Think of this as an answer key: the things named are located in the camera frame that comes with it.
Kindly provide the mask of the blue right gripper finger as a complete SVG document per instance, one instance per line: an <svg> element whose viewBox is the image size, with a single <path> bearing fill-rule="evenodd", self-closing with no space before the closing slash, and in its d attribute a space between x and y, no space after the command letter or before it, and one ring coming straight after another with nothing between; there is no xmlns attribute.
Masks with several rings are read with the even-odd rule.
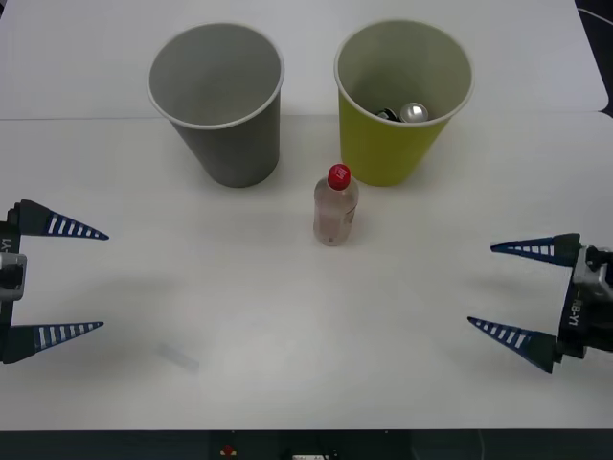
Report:
<svg viewBox="0 0 613 460"><path fill-rule="evenodd" d="M573 268L581 249L580 234L567 233L546 238L493 244L492 253L508 254L551 265Z"/></svg>
<svg viewBox="0 0 613 460"><path fill-rule="evenodd" d="M513 351L534 367L551 374L561 362L557 338L547 333L526 330L511 325L469 316L467 321L498 344Z"/></svg>

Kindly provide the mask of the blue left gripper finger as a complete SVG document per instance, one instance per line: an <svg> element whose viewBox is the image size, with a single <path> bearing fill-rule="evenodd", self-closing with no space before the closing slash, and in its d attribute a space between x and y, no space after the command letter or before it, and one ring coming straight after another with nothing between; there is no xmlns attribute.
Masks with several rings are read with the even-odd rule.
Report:
<svg viewBox="0 0 613 460"><path fill-rule="evenodd" d="M99 329L103 322L10 326L1 353L3 364L14 364L37 353Z"/></svg>
<svg viewBox="0 0 613 460"><path fill-rule="evenodd" d="M8 221L25 236L109 240L104 232L28 199L18 201L10 208Z"/></svg>

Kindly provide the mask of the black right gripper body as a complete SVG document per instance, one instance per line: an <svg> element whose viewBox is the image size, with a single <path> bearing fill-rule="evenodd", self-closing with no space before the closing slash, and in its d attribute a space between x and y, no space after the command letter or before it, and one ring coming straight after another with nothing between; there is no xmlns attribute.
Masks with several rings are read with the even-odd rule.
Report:
<svg viewBox="0 0 613 460"><path fill-rule="evenodd" d="M588 348L612 352L612 302L569 282L560 316L557 351L584 357Z"/></svg>

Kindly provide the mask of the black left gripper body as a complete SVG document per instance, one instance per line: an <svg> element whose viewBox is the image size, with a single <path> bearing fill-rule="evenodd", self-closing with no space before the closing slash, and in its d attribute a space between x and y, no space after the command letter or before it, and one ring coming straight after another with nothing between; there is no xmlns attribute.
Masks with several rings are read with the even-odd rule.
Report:
<svg viewBox="0 0 613 460"><path fill-rule="evenodd" d="M20 236L17 228L1 222L1 355L8 341L13 302L22 285L22 268L18 268Z"/></svg>

